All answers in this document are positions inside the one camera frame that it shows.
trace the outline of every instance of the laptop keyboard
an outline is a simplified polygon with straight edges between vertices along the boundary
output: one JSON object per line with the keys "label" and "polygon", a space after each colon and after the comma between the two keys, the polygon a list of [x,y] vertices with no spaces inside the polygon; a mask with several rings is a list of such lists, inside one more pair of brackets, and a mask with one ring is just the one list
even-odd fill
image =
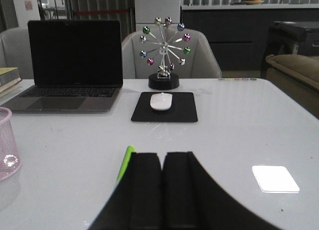
{"label": "laptop keyboard", "polygon": [[35,87],[22,97],[112,97],[116,87]]}

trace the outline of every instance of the mesh cup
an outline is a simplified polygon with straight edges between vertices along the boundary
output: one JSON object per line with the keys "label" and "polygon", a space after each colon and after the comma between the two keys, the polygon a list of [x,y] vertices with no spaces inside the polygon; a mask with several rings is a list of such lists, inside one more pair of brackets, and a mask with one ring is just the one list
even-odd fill
{"label": "mesh cup", "polygon": [[0,107],[0,181],[14,174],[21,161],[10,123],[11,110]]}

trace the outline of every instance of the laptop trackpad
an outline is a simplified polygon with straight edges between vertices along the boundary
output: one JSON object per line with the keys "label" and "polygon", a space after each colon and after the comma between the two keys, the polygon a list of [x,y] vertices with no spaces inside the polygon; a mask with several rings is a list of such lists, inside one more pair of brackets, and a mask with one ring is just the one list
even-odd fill
{"label": "laptop trackpad", "polygon": [[85,98],[43,97],[31,104],[27,109],[67,110],[78,109]]}

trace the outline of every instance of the red rope barrier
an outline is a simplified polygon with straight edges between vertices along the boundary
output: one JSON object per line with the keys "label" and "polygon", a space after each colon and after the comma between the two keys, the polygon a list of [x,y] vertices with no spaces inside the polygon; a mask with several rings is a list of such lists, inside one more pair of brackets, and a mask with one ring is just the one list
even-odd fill
{"label": "red rope barrier", "polygon": [[113,10],[93,10],[93,11],[75,11],[75,15],[86,15],[86,14],[118,14],[128,13],[130,9],[113,9]]}

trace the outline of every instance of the white sticky note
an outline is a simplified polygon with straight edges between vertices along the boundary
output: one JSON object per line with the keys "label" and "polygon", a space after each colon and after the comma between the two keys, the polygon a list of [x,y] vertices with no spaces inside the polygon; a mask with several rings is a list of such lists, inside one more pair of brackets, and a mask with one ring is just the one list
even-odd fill
{"label": "white sticky note", "polygon": [[266,193],[298,193],[300,190],[284,166],[253,166],[252,171]]}

